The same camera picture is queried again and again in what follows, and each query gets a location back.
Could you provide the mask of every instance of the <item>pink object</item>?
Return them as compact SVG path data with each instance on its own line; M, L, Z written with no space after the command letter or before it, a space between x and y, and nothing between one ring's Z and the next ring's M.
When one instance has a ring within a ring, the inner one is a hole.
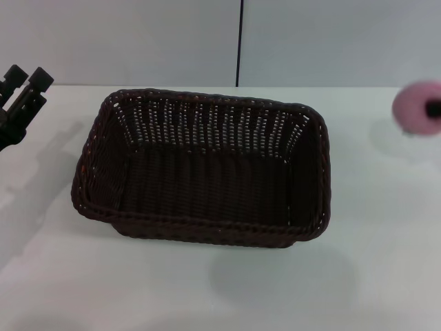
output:
M404 131L415 134L441 132L441 116L430 117L429 102L441 105L441 82L421 81L404 88L393 101L392 112Z

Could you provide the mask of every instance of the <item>basket bottom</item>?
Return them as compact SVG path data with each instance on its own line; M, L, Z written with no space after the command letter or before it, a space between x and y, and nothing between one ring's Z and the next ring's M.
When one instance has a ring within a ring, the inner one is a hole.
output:
M120 211L288 226L287 165L166 146L128 156Z

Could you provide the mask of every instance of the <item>wicker basket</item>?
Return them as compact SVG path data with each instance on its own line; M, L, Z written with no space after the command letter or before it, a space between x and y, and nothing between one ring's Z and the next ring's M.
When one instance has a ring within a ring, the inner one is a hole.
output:
M125 236L266 248L322 234L330 199L313 109L153 89L103 102L72 185L80 214Z

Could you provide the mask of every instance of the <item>black vertical line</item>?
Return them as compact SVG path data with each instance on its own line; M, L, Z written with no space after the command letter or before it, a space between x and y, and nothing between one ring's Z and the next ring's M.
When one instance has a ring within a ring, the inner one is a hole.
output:
M237 61L236 61L236 87L239 86L240 48L242 46L243 2L244 2L244 0L240 0L239 38L238 38L238 43L237 43Z

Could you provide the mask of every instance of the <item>black clamp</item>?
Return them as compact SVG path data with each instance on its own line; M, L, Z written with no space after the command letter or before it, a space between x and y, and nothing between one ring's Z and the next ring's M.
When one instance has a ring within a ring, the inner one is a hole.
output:
M26 128L46 103L41 95L48 90L54 79L42 68L29 78L29 84L19 97L9 107L3 109L15 89L20 88L28 78L19 66L13 65L5 74L5 80L0 81L0 150L9 145L16 145L26 135Z

